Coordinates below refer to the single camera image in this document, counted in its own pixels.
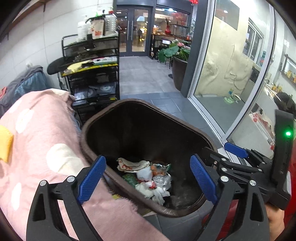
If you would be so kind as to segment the right hand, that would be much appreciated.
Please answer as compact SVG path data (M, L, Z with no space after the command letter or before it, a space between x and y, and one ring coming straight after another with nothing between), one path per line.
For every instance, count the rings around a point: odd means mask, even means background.
M266 204L265 207L269 221L270 240L274 241L285 229L285 211L270 204Z

